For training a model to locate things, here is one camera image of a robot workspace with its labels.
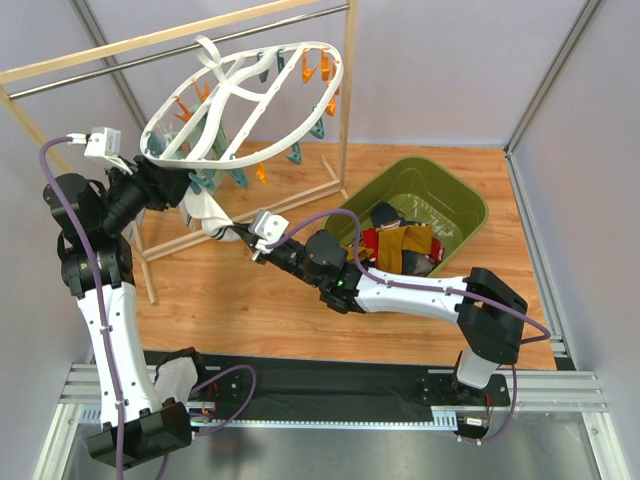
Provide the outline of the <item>white sock black stripes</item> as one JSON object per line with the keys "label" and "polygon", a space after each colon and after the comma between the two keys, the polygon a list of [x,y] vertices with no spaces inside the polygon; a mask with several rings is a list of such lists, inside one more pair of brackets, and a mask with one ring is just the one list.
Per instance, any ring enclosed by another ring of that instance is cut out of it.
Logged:
{"label": "white sock black stripes", "polygon": [[240,236],[233,230],[233,222],[207,191],[195,193],[187,189],[180,204],[183,220],[190,228],[198,220],[201,229],[208,237],[220,242],[239,241]]}

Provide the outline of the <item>red panda sock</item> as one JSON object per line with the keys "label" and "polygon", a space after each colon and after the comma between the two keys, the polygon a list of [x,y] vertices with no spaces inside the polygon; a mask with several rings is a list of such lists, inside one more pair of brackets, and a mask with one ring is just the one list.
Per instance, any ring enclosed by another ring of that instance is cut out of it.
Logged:
{"label": "red panda sock", "polygon": [[445,248],[436,238],[432,238],[430,257],[435,264],[439,265],[444,259]]}

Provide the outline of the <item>mustard yellow sock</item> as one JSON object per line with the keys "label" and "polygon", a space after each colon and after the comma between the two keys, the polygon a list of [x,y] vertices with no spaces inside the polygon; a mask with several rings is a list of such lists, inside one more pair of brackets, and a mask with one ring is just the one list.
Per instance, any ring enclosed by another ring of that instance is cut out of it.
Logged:
{"label": "mustard yellow sock", "polygon": [[365,262],[375,256],[375,251],[372,248],[368,248],[362,244],[357,246],[353,244],[346,245],[345,250],[347,251],[347,260],[350,262],[355,262],[356,260]]}
{"label": "mustard yellow sock", "polygon": [[432,248],[431,225],[405,225],[378,228],[376,267],[392,274],[414,274],[420,271],[420,258],[428,262]]}

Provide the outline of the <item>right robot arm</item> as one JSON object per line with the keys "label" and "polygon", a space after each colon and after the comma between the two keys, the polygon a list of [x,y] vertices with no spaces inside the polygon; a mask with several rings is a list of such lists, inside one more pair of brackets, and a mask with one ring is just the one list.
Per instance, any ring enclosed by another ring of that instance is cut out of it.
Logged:
{"label": "right robot arm", "polygon": [[288,239],[268,250],[247,223],[233,230],[258,263],[270,263],[319,291],[330,309],[347,314],[404,313],[457,326],[467,348],[456,363],[456,381],[485,388],[495,370],[519,357],[527,303],[492,271],[474,267],[467,276],[426,278],[358,268],[347,251],[322,229],[305,244]]}

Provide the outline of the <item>white round clip hanger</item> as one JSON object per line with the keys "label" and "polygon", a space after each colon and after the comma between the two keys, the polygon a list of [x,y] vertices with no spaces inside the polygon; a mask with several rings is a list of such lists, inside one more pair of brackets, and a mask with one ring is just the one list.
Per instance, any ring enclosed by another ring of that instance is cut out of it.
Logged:
{"label": "white round clip hanger", "polygon": [[[296,156],[305,136],[323,136],[323,120],[336,112],[344,75],[337,48],[303,41],[224,56],[203,35],[192,44],[199,69],[176,87],[142,131],[140,152],[151,162],[166,168],[235,170],[282,152]],[[296,74],[316,84],[309,106],[298,112],[282,138],[241,153],[261,118],[274,117],[272,103],[283,99]]]}

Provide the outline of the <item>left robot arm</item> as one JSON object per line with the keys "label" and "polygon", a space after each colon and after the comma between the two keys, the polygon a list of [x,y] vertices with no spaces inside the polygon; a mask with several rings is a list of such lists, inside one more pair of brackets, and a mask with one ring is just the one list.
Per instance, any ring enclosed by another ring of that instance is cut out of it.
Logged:
{"label": "left robot arm", "polygon": [[124,229],[144,209],[178,205],[191,183],[186,170],[162,168],[142,155],[129,171],[113,167],[107,185],[77,173],[51,178],[43,199],[60,226],[61,277],[89,331],[101,388],[101,430],[90,456],[117,473],[192,442],[186,404],[205,378],[192,347],[147,367],[136,321],[136,286]]}

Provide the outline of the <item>grey sock red stripes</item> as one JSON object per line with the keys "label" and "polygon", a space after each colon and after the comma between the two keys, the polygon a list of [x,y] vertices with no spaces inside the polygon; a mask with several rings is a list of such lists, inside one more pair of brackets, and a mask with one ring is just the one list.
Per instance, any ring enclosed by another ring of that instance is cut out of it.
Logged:
{"label": "grey sock red stripes", "polygon": [[410,276],[427,277],[434,269],[431,257],[413,251],[403,252],[403,274]]}

